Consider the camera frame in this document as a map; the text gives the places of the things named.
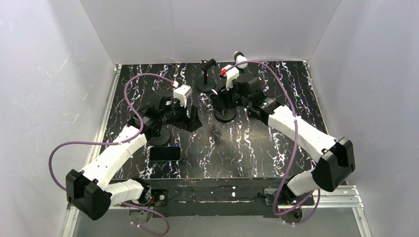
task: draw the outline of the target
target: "black marble tabletop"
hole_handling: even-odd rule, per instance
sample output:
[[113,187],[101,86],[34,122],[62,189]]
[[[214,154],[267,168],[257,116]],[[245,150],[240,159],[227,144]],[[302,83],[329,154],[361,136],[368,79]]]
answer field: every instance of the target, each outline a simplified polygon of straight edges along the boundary
[[[297,114],[322,132],[326,132],[311,81],[301,61],[265,62],[280,77],[293,101]],[[228,63],[219,63],[208,71],[217,87],[223,81],[217,76]],[[250,65],[247,73],[259,76],[265,82],[266,93],[275,95],[281,104],[287,104],[280,86],[262,66]],[[203,76],[196,63],[123,65],[115,97],[107,122],[104,141],[111,142],[133,115],[124,101],[124,84],[139,73],[156,73],[180,84],[194,88],[194,80]],[[134,107],[149,102],[154,90],[172,90],[169,83],[153,77],[139,78],[128,89]],[[293,141],[281,132],[249,119],[244,108],[237,109],[236,118],[220,123],[213,118],[208,95],[193,90],[189,103],[199,108],[203,126],[194,133],[168,126],[172,133],[171,146],[180,146],[182,158],[172,162],[149,162],[148,147],[138,150],[115,175],[116,179],[134,176],[142,178],[236,178],[282,177],[291,156]],[[290,175],[312,167],[309,155],[299,149]]]

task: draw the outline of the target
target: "white wall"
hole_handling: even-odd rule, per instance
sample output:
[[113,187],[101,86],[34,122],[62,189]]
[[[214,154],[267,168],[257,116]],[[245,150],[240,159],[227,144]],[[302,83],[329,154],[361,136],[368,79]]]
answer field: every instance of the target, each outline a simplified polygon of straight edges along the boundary
[[81,0],[115,64],[309,59],[340,0]]
[[[48,156],[94,138],[114,66],[78,0],[2,1],[0,65],[0,236],[59,236],[67,201]],[[61,182],[89,148],[58,152]]]
[[310,71],[330,133],[354,143],[373,236],[418,236],[419,2],[343,0]]

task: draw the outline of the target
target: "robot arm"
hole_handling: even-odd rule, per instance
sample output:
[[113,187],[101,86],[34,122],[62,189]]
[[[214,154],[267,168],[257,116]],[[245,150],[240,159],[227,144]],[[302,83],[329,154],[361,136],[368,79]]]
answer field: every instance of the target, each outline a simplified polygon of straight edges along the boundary
[[[139,111],[144,122],[142,134],[129,142],[109,146],[80,171],[71,170],[67,174],[67,201],[92,220],[99,219],[112,205],[129,200],[149,201],[151,190],[139,178],[115,184],[109,182],[138,149],[159,136],[163,125],[172,124],[190,132],[202,126],[195,106],[192,106],[190,117],[187,116],[186,104],[191,92],[189,86],[183,85],[174,90],[173,96],[155,93],[151,103]],[[114,142],[133,137],[139,128],[139,119],[132,117]]]
[[[132,137],[137,132],[137,128],[125,126],[115,142]],[[67,201],[92,220],[97,220],[111,205],[140,199],[145,188],[141,183],[132,179],[111,185],[109,182],[132,154],[146,143],[145,135],[140,134],[128,143],[109,146],[80,171],[72,169],[66,176]]]
[[[262,121],[294,140],[295,118],[291,110],[282,106],[275,97],[265,95],[263,82],[259,78],[250,74],[239,75],[234,69],[221,72],[221,76],[226,77],[226,85],[211,95],[214,109],[221,113],[238,106],[245,107],[249,117]],[[297,122],[298,144],[317,165],[286,182],[280,198],[290,203],[297,196],[319,188],[332,192],[355,170],[350,140],[344,137],[337,140],[301,118],[297,118]]]

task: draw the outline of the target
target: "round base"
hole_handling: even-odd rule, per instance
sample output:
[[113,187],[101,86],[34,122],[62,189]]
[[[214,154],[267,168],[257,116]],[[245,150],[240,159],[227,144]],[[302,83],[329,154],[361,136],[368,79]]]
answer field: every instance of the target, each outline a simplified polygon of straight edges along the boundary
[[280,218],[287,223],[292,223],[292,222],[298,223],[302,219],[302,210],[300,209],[300,210],[291,211],[283,216],[280,216]]
[[212,78],[207,78],[207,84],[205,84],[204,78],[199,78],[195,82],[195,88],[202,93],[210,92],[215,88],[215,80]]
[[233,121],[233,119],[236,117],[236,110],[228,110],[223,114],[214,110],[214,117],[220,122],[230,122]]
[[160,130],[160,136],[152,137],[149,144],[153,147],[164,147],[169,144],[171,139],[170,131],[166,127],[162,127]]

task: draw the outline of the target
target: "black phone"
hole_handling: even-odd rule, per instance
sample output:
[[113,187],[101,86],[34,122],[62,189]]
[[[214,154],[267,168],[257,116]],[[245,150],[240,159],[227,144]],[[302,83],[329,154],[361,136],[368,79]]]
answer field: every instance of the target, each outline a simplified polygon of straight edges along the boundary
[[178,161],[180,160],[180,147],[152,147],[150,148],[149,161]]

